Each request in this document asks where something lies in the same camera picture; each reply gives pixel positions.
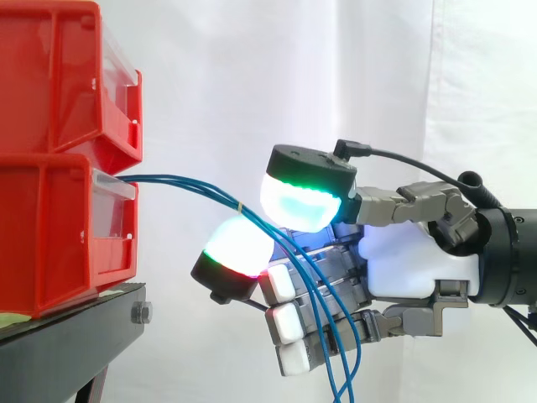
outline black cable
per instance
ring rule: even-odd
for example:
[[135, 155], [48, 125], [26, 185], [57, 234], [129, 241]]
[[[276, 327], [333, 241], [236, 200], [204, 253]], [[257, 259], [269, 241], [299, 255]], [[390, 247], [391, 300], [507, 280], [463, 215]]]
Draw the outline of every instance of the black cable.
[[268, 310], [267, 306], [260, 304], [259, 302], [254, 301], [254, 300], [245, 300], [242, 302], [244, 302], [246, 305], [253, 306], [254, 308], [259, 309], [260, 311], [263, 311], [263, 312], [266, 312]]
[[433, 167], [414, 160], [404, 155], [392, 153], [384, 149], [373, 149], [370, 145], [361, 144], [350, 140], [337, 140], [336, 147], [333, 153], [337, 158], [348, 161], [351, 157], [368, 157], [377, 155], [378, 157], [389, 158], [403, 162], [404, 164], [412, 165], [420, 170], [430, 173], [437, 178], [457, 187], [461, 193], [477, 208], [498, 208], [502, 203], [483, 185], [482, 178], [476, 172], [463, 172], [457, 180], [443, 174]]
[[505, 306], [503, 308], [504, 311], [506, 311], [511, 317], [516, 317], [521, 322], [525, 323], [528, 326], [534, 326], [535, 323], [532, 323], [527, 317], [522, 315], [520, 312], [515, 311], [511, 306]]
[[396, 160], [396, 161], [403, 162], [408, 165], [415, 166], [416, 168], [424, 170], [425, 172], [428, 172], [431, 175], [434, 175], [437, 178], [442, 179], [444, 182], [449, 183], [450, 185], [456, 186], [461, 190], [462, 189], [466, 190], [470, 188], [469, 185], [462, 183], [460, 181], [457, 181], [446, 174], [443, 174], [439, 170], [434, 169], [432, 166], [424, 164], [423, 162], [419, 162], [418, 160], [413, 160], [412, 158], [405, 157], [404, 155], [392, 153], [391, 151], [386, 151], [383, 149], [371, 149], [371, 155], [377, 155], [378, 157], [390, 158], [391, 160]]
[[508, 306], [505, 306], [503, 308], [505, 313], [507, 313], [507, 316], [511, 318], [514, 324], [517, 325], [517, 327], [522, 331], [523, 334], [525, 334], [525, 336], [530, 340], [530, 342], [532, 342], [534, 346], [537, 347], [537, 338], [535, 338], [531, 331], [526, 326], [524, 326], [524, 324], [516, 316], [511, 315], [511, 313], [509, 313], [509, 310], [505, 308], [508, 308]]

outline metal bolt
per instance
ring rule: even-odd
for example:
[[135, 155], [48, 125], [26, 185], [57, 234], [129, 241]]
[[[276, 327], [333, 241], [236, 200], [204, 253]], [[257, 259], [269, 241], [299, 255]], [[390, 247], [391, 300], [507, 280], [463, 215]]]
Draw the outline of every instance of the metal bolt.
[[131, 320], [138, 325], [151, 323], [153, 317], [153, 304], [151, 302], [134, 302], [131, 311]]

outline red plastic drawer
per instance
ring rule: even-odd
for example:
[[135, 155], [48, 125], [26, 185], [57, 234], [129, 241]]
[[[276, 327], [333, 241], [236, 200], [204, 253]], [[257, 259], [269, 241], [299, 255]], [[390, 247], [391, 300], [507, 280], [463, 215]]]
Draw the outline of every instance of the red plastic drawer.
[[86, 1], [0, 1], [0, 152], [142, 159], [142, 77]]
[[136, 186], [32, 154], [0, 156], [0, 189], [0, 312], [39, 317], [136, 275]]

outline green light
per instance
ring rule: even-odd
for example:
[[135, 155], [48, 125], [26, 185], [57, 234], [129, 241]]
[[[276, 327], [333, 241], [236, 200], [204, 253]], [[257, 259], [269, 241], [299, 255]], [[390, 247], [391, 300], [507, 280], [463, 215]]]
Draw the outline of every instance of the green light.
[[258, 277], [269, 264], [274, 241], [244, 216], [236, 216], [216, 229], [204, 252], [228, 269]]
[[341, 199], [325, 191], [304, 189], [265, 175], [261, 186], [261, 205], [278, 225], [318, 233], [337, 214]]

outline white fingertip pad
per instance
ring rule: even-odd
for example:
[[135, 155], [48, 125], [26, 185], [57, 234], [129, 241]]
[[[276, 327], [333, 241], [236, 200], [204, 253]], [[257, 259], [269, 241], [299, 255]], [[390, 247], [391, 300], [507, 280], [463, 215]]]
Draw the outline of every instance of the white fingertip pad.
[[310, 372], [310, 361], [304, 340], [277, 347], [276, 353], [283, 376], [295, 376]]
[[285, 264], [269, 267], [261, 274], [259, 284], [270, 306], [290, 302], [296, 297], [295, 286]]
[[287, 303], [268, 309], [265, 312], [265, 319], [276, 346], [296, 342], [305, 335], [298, 306], [294, 303]]

